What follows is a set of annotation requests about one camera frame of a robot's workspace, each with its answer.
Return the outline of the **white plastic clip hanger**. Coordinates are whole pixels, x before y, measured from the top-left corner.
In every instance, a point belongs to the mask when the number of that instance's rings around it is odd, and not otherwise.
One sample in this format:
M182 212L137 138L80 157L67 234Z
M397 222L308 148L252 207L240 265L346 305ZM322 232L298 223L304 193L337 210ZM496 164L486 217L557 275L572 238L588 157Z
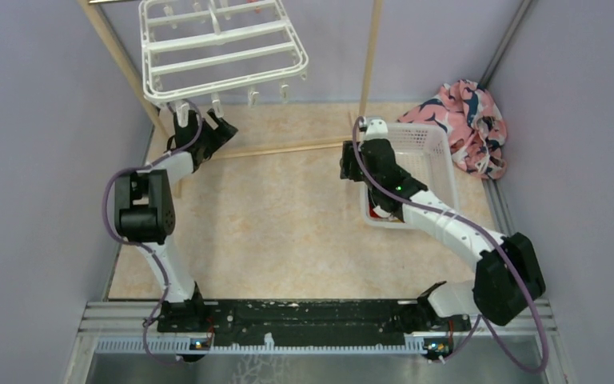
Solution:
M141 1L142 89L157 106L206 98L218 117L233 92L256 106L268 83L289 100L309 56L281 1Z

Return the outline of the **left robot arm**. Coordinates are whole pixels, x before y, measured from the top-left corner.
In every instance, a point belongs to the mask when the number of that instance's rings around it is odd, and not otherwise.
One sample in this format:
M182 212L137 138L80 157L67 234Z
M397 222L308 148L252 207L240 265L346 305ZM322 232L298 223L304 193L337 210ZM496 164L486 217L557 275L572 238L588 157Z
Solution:
M159 159L115 178L114 233L139 249L161 285L158 308L145 324L156 324L162 333L206 332L210 310L173 239L177 219L172 187L210 160L238 130L213 109L206 116L189 110L184 126L178 120L173 124L175 133Z

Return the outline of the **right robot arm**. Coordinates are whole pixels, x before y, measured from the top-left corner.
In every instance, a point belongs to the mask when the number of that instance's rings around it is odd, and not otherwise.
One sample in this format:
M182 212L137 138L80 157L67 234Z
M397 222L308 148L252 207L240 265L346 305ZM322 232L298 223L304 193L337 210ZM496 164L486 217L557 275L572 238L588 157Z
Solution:
M457 213L397 163L389 140L343 142L340 168L342 179L364 184L376 216L431 235L473 271L465 282L438 282L418 297L418 318L425 328L438 330L457 315L481 315L506 326L545 293L527 236L488 230Z

